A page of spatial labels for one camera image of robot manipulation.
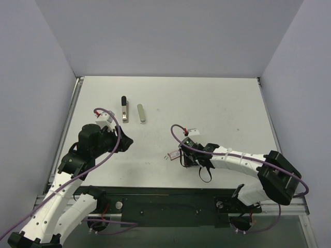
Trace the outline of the red white staple box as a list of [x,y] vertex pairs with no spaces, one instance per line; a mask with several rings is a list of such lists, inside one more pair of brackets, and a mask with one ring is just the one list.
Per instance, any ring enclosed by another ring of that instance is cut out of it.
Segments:
[[180,158],[180,151],[176,150],[176,151],[170,152],[170,153],[168,153],[168,157],[171,161],[175,160],[177,158]]

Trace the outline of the olive green stapler cover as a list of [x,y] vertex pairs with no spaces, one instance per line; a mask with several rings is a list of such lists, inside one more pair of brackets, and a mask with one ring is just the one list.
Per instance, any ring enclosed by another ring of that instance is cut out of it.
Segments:
[[143,105],[138,104],[137,110],[138,110],[138,114],[139,114],[140,123],[141,124],[146,123],[146,116],[145,116],[145,111],[144,111]]

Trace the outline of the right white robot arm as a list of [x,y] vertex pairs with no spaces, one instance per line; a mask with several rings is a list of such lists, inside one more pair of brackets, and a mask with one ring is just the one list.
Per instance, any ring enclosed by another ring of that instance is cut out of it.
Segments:
[[268,154],[247,154],[212,143],[202,146],[190,137],[186,137],[178,147],[184,154],[186,166],[206,168],[209,175],[211,169],[228,169],[257,179],[255,183],[237,187],[231,198],[232,208],[236,211],[265,200],[289,205],[295,196],[298,179],[302,177],[281,153],[274,150]]

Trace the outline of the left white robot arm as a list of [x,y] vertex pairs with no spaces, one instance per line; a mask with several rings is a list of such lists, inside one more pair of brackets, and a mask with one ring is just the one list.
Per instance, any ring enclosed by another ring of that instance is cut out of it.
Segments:
[[9,236],[10,247],[62,247],[89,213],[100,213],[106,208],[105,191],[88,187],[77,203],[65,209],[87,174],[96,167],[96,159],[105,153],[125,152],[132,144],[120,126],[84,125],[78,141],[62,158],[43,202],[29,214],[31,219],[21,231]]

